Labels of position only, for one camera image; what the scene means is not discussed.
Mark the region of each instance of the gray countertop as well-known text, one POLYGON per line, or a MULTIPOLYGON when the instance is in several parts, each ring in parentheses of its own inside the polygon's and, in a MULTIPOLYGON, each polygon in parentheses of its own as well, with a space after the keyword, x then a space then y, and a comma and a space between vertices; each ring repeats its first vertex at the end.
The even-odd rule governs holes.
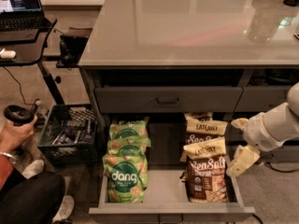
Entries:
POLYGON ((297 67, 282 0, 106 0, 79 66, 297 67))

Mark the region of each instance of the chip bag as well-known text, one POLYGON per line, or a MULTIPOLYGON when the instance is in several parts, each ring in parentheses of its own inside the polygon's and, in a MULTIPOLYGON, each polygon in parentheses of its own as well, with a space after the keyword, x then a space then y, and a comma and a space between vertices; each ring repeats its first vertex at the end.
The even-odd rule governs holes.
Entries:
MULTIPOLYGON (((187 119, 186 145, 209 141, 224 136, 227 122, 218 120, 187 119)), ((187 154, 184 150, 180 161, 185 162, 187 154)))
POLYGON ((129 136, 126 138, 119 138, 109 140, 107 142, 108 154, 145 154, 147 147, 151 146, 151 141, 148 137, 129 136))
POLYGON ((187 152, 186 188, 192 203, 226 203, 224 137, 184 147, 187 152))
POLYGON ((103 157, 105 172, 108 176, 108 198, 111 203, 142 203, 144 186, 148 184, 145 170, 145 156, 103 157))
POLYGON ((145 120, 138 120, 136 122, 128 122, 125 124, 111 124, 109 134, 112 140, 130 136, 149 137, 147 122, 145 120))

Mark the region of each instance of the green snack bag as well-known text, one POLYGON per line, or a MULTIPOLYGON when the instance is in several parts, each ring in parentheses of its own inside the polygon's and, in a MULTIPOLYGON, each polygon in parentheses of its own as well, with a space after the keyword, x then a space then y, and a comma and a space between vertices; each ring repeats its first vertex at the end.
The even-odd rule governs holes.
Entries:
POLYGON ((151 146, 151 141, 148 137, 130 136, 109 140, 107 143, 108 154, 144 154, 147 147, 151 146))
POLYGON ((119 120, 118 124, 136 123, 136 122, 139 122, 140 120, 144 120, 144 121, 146 121, 146 123, 148 123, 150 120, 150 117, 140 117, 140 116, 130 117, 129 119, 119 120))
POLYGON ((103 157, 109 178, 108 198, 111 203, 142 203, 143 182, 148 182, 144 169, 145 156, 123 157, 106 154, 103 157))
POLYGON ((112 140, 130 136, 149 137, 147 122, 144 120, 128 122, 126 124, 111 124, 109 134, 112 140))

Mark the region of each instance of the black plastic crate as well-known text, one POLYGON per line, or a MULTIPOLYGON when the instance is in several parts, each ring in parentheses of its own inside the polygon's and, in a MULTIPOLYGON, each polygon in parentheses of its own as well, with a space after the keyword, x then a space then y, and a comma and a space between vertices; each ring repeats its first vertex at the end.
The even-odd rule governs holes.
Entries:
POLYGON ((55 167, 96 164, 102 145, 91 105, 54 105, 37 143, 55 167))

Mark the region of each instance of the floor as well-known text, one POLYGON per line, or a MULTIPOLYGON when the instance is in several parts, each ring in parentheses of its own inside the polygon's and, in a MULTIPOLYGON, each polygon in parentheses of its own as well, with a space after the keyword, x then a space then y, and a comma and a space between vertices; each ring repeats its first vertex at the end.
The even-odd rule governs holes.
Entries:
MULTIPOLYGON (((46 9, 46 14, 55 15, 58 18, 56 29, 65 32, 68 27, 93 27, 93 23, 98 15, 97 9, 46 9)), ((59 52, 59 32, 52 33, 49 38, 46 53, 59 52)), ((86 91, 78 69, 57 69, 56 62, 45 63, 47 69, 54 77, 59 76, 62 80, 58 88, 64 97, 66 104, 89 103, 86 91)), ((51 108, 55 105, 48 87, 45 85, 43 77, 36 65, 26 67, 10 67, 7 70, 0 69, 0 108, 3 110, 7 105, 22 105, 30 108, 31 103, 40 99, 44 106, 51 108)), ((5 118, 0 116, 0 124, 5 118)), ((74 224, 94 224, 96 223, 88 215, 90 206, 96 206, 99 196, 99 176, 101 167, 94 165, 90 167, 75 166, 66 168, 54 168, 36 148, 36 143, 40 135, 40 130, 26 141, 24 144, 30 155, 24 156, 20 160, 17 168, 22 170, 25 165, 34 159, 44 159, 46 169, 58 172, 68 179, 67 192, 71 194, 76 206, 71 215, 74 224)), ((282 162, 273 164, 278 169, 292 170, 298 169, 297 162, 282 162)), ((278 173, 263 164, 254 165, 242 176, 237 178, 237 183, 245 206, 254 206, 256 215, 266 224, 296 224, 299 223, 299 173, 278 173)), ((256 218, 250 217, 245 224, 260 223, 256 218)))

